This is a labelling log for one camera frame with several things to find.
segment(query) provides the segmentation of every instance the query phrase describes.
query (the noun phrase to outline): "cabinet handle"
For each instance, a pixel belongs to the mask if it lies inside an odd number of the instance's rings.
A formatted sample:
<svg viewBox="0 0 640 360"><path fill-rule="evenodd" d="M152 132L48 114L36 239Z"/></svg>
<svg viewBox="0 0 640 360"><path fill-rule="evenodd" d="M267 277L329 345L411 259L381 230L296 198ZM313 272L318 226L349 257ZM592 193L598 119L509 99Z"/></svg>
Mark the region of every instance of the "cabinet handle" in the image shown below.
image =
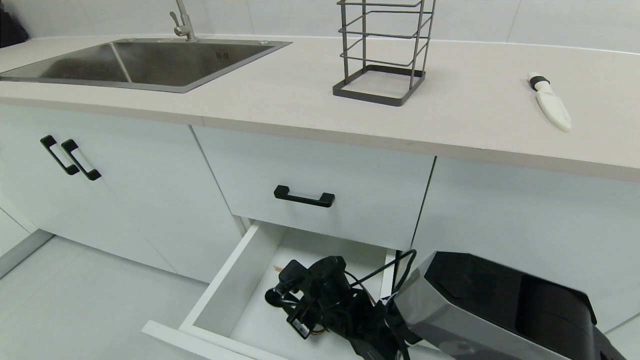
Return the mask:
<svg viewBox="0 0 640 360"><path fill-rule="evenodd" d="M73 164L66 167L65 164L63 164L62 161L60 161L60 159L58 159L58 157L53 153L51 147L57 144L57 141L53 138L53 136L47 135L43 137L42 139L40 139L40 143L42 144L42 146L44 146L45 149L47 149L47 152L51 155L51 157L54 158L54 160L56 160L58 165L60 165L62 170L64 170L67 175L75 175L80 171L78 170L78 167Z"/></svg>
<svg viewBox="0 0 640 360"><path fill-rule="evenodd" d="M73 150L76 150L78 148L78 144L76 144L76 142L73 141L73 139L69 139L69 140L63 142L61 144L61 146L62 146L62 149L65 150L67 155L69 155L69 158L71 158L71 160L73 160L74 163L80 168L80 171L84 174L84 176L86 176L87 179L89 179L91 181L95 181L97 179L100 179L100 177L102 177L100 172L98 172L98 170L96 170L96 169L93 169L93 170L87 172L83 168L83 166L80 164L80 162L76 159L76 157L71 153Z"/></svg>
<svg viewBox="0 0 640 360"><path fill-rule="evenodd" d="M335 195L332 193L322 193L319 200L289 195L289 187L284 185L278 185L273 192L273 196L275 196L276 199L301 202L303 204L321 206L322 208L330 208L335 200Z"/></svg>

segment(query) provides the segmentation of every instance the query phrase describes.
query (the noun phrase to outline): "faucet handle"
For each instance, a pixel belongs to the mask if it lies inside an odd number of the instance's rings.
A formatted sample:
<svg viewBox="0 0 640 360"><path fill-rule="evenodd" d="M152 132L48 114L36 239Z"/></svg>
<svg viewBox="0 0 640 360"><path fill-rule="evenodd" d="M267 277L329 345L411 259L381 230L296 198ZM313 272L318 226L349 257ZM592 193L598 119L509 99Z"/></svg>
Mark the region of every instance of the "faucet handle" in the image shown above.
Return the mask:
<svg viewBox="0 0 640 360"><path fill-rule="evenodd" d="M175 12L169 12L169 15L171 16L171 18L175 22L175 27L179 28L180 27L180 23L178 22L178 16L175 14Z"/></svg>

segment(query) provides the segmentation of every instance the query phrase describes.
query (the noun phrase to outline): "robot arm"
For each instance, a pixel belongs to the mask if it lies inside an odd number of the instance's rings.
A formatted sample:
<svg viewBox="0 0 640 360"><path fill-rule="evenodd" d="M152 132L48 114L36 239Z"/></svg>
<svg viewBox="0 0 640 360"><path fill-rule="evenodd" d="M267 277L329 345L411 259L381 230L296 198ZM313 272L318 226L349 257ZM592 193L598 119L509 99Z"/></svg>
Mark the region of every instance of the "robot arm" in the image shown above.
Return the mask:
<svg viewBox="0 0 640 360"><path fill-rule="evenodd" d="M292 260L265 298L303 339L334 332L366 360L409 360L408 344L422 339L456 360L625 360L577 290L470 254L436 252L407 277L409 268L374 303L355 287L371 275L350 284L342 257L308 269Z"/></svg>

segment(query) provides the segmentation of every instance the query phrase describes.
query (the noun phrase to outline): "open drawer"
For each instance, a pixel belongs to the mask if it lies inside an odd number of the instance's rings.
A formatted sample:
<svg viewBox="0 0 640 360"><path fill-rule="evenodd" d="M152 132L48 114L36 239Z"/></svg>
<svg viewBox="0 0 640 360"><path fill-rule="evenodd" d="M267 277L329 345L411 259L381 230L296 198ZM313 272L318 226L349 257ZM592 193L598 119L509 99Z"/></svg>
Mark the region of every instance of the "open drawer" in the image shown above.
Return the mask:
<svg viewBox="0 0 640 360"><path fill-rule="evenodd" d="M342 256L347 271L362 278L395 258L396 251L255 222L191 310L178 331L149 321L143 332L208 359L325 360L357 356L349 342L325 333L303 340L285 312L264 294L278 284L274 266L296 259L309 267L326 256ZM390 295L394 267L364 284L374 299Z"/></svg>

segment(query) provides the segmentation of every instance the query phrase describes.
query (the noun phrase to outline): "knife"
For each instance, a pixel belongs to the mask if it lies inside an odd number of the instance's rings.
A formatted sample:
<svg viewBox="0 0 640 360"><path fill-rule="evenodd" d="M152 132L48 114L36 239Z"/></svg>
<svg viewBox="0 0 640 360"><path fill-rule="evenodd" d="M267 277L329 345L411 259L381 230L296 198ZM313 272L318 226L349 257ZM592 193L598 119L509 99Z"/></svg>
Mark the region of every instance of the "knife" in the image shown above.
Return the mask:
<svg viewBox="0 0 640 360"><path fill-rule="evenodd" d="M562 100L551 90L550 81L537 72L530 72L527 77L531 88L536 91L536 100L538 100L538 104L545 116L560 130L566 133L569 132L571 129L571 117Z"/></svg>

